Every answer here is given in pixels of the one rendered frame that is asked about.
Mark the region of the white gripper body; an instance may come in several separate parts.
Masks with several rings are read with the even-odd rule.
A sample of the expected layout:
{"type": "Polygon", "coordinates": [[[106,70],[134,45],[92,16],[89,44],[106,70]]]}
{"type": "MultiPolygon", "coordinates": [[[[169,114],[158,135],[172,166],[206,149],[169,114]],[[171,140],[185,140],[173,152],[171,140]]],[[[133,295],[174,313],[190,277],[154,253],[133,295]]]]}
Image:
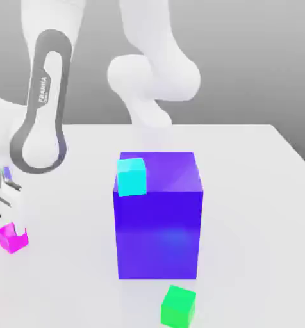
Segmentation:
{"type": "Polygon", "coordinates": [[[16,230],[24,230],[22,193],[13,188],[0,190],[0,228],[13,222],[16,230]]]}

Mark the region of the small magenta cube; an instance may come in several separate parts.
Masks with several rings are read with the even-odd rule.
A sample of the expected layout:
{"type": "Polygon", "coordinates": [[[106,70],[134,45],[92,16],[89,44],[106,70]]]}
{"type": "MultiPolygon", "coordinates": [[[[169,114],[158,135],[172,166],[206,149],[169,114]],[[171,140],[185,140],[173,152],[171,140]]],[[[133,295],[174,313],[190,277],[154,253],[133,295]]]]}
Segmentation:
{"type": "Polygon", "coordinates": [[[24,248],[29,243],[27,231],[18,236],[13,222],[0,228],[0,246],[9,254],[24,248]]]}

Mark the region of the small cyan cube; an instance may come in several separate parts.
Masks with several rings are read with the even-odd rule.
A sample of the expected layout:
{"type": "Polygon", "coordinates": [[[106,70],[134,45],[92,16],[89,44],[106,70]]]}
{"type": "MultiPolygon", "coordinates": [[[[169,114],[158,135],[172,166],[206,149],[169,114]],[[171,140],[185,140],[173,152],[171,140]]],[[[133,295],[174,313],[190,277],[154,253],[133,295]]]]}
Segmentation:
{"type": "Polygon", "coordinates": [[[147,193],[147,172],[142,158],[117,160],[117,186],[120,197],[147,193]]]}

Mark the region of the small green cube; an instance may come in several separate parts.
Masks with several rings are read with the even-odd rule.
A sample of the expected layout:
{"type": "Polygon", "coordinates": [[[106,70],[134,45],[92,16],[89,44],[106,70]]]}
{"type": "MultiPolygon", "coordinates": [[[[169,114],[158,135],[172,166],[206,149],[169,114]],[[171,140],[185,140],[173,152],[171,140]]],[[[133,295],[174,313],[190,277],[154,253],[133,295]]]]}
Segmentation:
{"type": "Polygon", "coordinates": [[[161,323],[171,328],[189,328],[195,303],[196,292],[170,285],[161,304],[161,323]]]}

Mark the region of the large blue box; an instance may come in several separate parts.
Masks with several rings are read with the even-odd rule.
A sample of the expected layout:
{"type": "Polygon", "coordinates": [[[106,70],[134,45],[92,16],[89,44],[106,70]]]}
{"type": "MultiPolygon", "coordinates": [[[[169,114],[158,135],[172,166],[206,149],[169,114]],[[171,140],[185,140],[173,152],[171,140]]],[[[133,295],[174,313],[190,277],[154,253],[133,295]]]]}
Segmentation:
{"type": "Polygon", "coordinates": [[[195,279],[203,187],[191,152],[122,152],[141,158],[144,195],[121,197],[113,188],[119,279],[195,279]]]}

